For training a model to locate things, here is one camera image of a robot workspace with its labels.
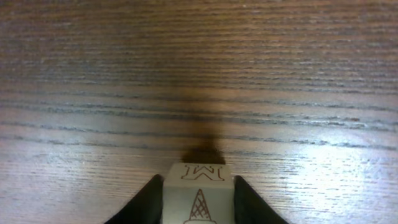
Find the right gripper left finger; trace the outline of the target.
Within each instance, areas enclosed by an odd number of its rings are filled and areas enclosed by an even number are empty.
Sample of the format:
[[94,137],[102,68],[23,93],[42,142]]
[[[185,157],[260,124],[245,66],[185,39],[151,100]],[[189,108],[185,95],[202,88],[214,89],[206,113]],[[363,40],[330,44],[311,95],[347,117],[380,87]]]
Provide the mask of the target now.
[[104,224],[160,224],[164,178],[156,174]]

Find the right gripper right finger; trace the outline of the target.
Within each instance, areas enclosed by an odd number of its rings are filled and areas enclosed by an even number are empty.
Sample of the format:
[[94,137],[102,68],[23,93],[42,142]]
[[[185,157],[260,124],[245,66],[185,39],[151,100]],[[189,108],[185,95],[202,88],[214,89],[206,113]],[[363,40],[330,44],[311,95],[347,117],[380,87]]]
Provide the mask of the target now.
[[233,204],[235,224],[288,224],[240,175],[234,177]]

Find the letter M wood block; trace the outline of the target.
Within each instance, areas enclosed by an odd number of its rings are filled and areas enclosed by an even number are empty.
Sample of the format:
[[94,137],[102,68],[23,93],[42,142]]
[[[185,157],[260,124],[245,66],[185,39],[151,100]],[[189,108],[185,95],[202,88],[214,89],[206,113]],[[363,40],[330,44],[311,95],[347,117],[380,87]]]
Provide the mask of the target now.
[[174,164],[164,180],[163,224],[234,224],[234,183],[223,164]]

